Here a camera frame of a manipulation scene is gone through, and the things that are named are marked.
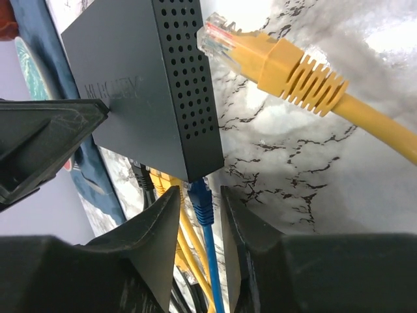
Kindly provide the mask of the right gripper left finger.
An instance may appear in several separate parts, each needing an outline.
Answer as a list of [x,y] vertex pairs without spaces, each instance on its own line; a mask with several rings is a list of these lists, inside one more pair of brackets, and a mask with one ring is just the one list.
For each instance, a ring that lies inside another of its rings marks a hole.
[[180,190],[86,245],[1,238],[2,312],[167,312]]

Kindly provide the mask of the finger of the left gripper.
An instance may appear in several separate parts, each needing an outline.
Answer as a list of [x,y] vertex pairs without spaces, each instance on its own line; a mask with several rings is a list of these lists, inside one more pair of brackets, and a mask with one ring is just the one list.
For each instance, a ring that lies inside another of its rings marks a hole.
[[108,113],[99,99],[1,100],[1,210],[52,180]]

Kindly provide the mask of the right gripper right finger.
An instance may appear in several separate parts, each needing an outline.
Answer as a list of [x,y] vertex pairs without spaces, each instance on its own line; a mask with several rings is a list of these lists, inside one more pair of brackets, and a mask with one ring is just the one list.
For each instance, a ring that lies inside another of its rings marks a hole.
[[221,188],[232,312],[415,312],[416,236],[285,235]]

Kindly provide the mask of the black network switch box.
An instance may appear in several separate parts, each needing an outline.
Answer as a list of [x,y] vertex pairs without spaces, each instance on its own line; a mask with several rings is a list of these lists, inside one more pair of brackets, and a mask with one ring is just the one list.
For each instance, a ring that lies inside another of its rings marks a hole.
[[224,165],[199,1],[94,1],[63,32],[81,98],[108,119],[100,147],[192,182]]

